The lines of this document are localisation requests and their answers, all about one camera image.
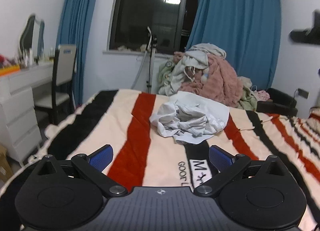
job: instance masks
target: pink fluffy blanket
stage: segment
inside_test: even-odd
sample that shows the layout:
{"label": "pink fluffy blanket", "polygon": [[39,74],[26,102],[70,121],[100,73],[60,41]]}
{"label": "pink fluffy blanket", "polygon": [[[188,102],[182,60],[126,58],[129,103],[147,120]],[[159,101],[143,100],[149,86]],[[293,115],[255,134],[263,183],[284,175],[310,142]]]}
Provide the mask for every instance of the pink fluffy blanket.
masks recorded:
{"label": "pink fluffy blanket", "polygon": [[198,70],[195,80],[182,83],[180,90],[192,92],[226,106],[238,107],[243,84],[237,78],[233,67],[225,59],[213,54],[208,54],[208,63],[208,79],[204,84],[201,82],[203,71]]}

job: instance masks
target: window sill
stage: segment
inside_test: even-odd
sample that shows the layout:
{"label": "window sill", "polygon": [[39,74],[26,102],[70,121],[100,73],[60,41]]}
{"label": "window sill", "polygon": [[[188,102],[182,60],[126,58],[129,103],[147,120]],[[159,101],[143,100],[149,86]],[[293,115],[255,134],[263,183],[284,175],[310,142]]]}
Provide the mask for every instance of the window sill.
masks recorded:
{"label": "window sill", "polygon": [[[130,52],[126,52],[126,51],[117,51],[117,50],[106,50],[102,52],[103,55],[109,55],[109,54],[113,54],[113,55],[129,55],[129,56],[143,56],[144,53],[142,52],[137,52],[137,51],[130,51]],[[161,58],[161,59],[169,59],[172,57],[172,55],[169,54],[164,54],[164,53],[156,53],[155,54],[156,58]]]}

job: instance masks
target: blue curtain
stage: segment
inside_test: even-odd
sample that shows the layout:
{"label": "blue curtain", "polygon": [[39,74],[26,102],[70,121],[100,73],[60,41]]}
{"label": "blue curtain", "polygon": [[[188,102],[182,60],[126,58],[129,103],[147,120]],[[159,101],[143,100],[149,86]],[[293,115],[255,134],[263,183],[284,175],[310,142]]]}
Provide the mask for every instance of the blue curtain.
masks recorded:
{"label": "blue curtain", "polygon": [[65,0],[60,18],[57,46],[75,44],[76,73],[73,76],[73,95],[76,105],[82,103],[83,74],[90,25],[96,0]]}
{"label": "blue curtain", "polygon": [[211,43],[227,52],[238,76],[271,86],[281,34],[280,0],[198,0],[187,49]]}

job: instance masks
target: vanity table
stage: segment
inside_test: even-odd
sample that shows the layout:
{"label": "vanity table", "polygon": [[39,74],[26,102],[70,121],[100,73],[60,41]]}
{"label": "vanity table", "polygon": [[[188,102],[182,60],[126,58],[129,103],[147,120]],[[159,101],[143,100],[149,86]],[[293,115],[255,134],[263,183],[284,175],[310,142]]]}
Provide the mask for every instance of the vanity table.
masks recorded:
{"label": "vanity table", "polygon": [[22,165],[42,140],[36,120],[32,88],[52,81],[53,63],[0,77],[0,143]]}

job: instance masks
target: black armchair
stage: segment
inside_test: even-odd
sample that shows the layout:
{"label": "black armchair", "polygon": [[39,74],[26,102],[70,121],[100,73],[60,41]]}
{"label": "black armchair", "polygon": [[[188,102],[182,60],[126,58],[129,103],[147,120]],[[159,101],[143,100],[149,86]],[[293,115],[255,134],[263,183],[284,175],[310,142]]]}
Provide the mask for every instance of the black armchair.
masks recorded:
{"label": "black armchair", "polygon": [[257,112],[280,114],[284,116],[297,115],[297,101],[293,97],[273,88],[269,88],[267,92],[273,102],[258,101]]}

